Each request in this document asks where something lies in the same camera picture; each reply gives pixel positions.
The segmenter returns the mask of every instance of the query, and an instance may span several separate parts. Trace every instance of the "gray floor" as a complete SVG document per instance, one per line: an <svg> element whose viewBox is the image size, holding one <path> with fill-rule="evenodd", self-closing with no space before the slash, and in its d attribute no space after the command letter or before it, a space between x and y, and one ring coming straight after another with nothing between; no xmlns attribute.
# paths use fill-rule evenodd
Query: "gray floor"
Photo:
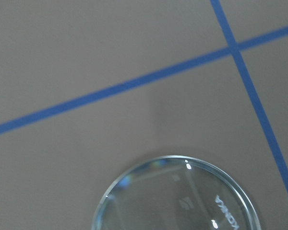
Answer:
<svg viewBox="0 0 288 230"><path fill-rule="evenodd" d="M222 0L238 41L288 0ZM0 124L227 46L208 0L0 1ZM242 52L288 165L288 36ZM0 230L88 230L111 182L181 154L228 172L263 229L288 194L231 56L0 135Z"/></svg>

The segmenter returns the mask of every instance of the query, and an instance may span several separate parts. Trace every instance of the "blue tape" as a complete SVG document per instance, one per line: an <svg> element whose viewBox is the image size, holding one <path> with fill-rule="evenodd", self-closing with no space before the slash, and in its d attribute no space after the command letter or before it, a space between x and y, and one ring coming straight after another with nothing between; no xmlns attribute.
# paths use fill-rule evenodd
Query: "blue tape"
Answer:
<svg viewBox="0 0 288 230"><path fill-rule="evenodd" d="M280 150L280 147L277 143L276 137L273 133L272 127L270 125L270 122L268 120L268 117L264 111L264 108L260 102L260 99L258 97L258 94L256 92L255 86L251 80L250 74L246 68L246 65L244 63L244 60L242 58L242 55L239 51L239 45L237 44L234 35L231 31L230 25L228 24L228 21L226 19L226 16L224 14L224 11L222 9L222 6L219 2L219 0L210 0L212 7L215 11L216 17L219 21L219 24L222 28L223 34L225 36L225 39L229 45L229 48L231 50L231 54L235 60L235 63L237 65L238 71L241 75L242 81L244 83L244 86L246 88L246 91L250 97L250 100L253 104L253 107L256 111L257 117L260 121L260 124L262 126L262 129L264 131L264 134L266 136L266 139L269 143L270 149L272 151L272 154L274 156L274 159L276 161L278 170L282 176L283 182L285 184L285 187L287 189L288 192L288 167L286 165L285 159L283 157L283 154ZM268 40L271 37L276 37L277 35L280 35L281 33L274 33L273 36L272 35L268 35L266 37L262 36L260 39L254 39L254 40L250 40L246 43L244 43L244 47L250 46L250 45L255 45L256 43L259 43L262 38L264 38L264 40Z"/></svg>
<svg viewBox="0 0 288 230"><path fill-rule="evenodd" d="M128 90L152 83L154 81L170 77L174 74L178 74L180 72L195 68L208 62L212 62L228 55L230 55L230 50L226 47L215 52L195 57L182 63L158 70L156 72L140 76L136 79L129 80L124 83L117 84L97 92L93 92L88 95L37 111L35 113L0 124L0 134L49 118L51 116L67 112L71 109L75 109L86 104L97 102L99 100L114 96L118 93L123 93Z"/></svg>
<svg viewBox="0 0 288 230"><path fill-rule="evenodd" d="M272 32L269 32L267 34L255 37L255 38L251 38L247 41L241 42L238 44L238 48L239 48L239 50L245 50L248 48L253 48L255 46L259 46L259 45L262 45L264 43L271 42L275 39L279 39L279 38L284 37L284 36L288 36L288 26L281 28L281 29L278 29L278 30L275 30L275 31L272 31Z"/></svg>

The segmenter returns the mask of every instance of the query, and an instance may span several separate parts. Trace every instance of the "blue tape line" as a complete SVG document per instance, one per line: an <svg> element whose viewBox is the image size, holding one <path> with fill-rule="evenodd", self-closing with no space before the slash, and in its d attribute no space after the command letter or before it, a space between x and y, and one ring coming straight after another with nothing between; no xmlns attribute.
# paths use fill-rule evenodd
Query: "blue tape line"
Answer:
<svg viewBox="0 0 288 230"><path fill-rule="evenodd" d="M288 168L219 0L210 0L288 192Z"/></svg>
<svg viewBox="0 0 288 230"><path fill-rule="evenodd" d="M259 46L262 45L264 43L267 42L271 42L275 39L284 37L284 36L288 36L288 26L269 32L267 34L255 37L255 38L251 38L249 40L246 40L244 42L241 42L238 44L238 48L239 50L245 50L248 48L253 48L255 46Z"/></svg>
<svg viewBox="0 0 288 230"><path fill-rule="evenodd" d="M212 62L228 55L230 55L230 50L228 47L226 47L215 52L195 57L182 63L158 70L156 72L140 76L136 79L129 80L124 83L120 83L112 87L108 87L97 92L93 92L88 95L37 111L35 113L0 124L0 134L49 118L51 116L64 113L77 107L114 96L118 93L123 93L128 90L152 83L154 81L170 77L174 74L195 68L197 66Z"/></svg>

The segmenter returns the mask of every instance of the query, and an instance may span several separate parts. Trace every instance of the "petri dish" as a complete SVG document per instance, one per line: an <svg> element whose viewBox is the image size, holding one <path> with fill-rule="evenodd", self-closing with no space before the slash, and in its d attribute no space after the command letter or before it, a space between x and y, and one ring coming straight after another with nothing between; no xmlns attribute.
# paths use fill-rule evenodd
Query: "petri dish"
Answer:
<svg viewBox="0 0 288 230"><path fill-rule="evenodd" d="M102 197L92 230L260 230L253 205L224 171L186 156L139 164Z"/></svg>

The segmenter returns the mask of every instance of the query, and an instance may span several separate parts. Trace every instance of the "gray surface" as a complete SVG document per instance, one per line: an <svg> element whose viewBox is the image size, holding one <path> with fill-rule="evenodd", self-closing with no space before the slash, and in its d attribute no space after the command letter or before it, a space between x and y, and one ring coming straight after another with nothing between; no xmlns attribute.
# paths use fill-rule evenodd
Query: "gray surface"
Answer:
<svg viewBox="0 0 288 230"><path fill-rule="evenodd" d="M288 4L221 3L238 40L288 25ZM225 45L209 1L0 1L0 122ZM242 54L288 162L288 38ZM224 169L264 229L288 229L287 192L227 57L0 135L0 230L90 229L111 182L163 154Z"/></svg>
<svg viewBox="0 0 288 230"><path fill-rule="evenodd" d="M220 0L238 42L288 26L288 0Z"/></svg>
<svg viewBox="0 0 288 230"><path fill-rule="evenodd" d="M209 1L0 1L0 122L225 45Z"/></svg>
<svg viewBox="0 0 288 230"><path fill-rule="evenodd" d="M246 51L243 57L288 165L288 37Z"/></svg>

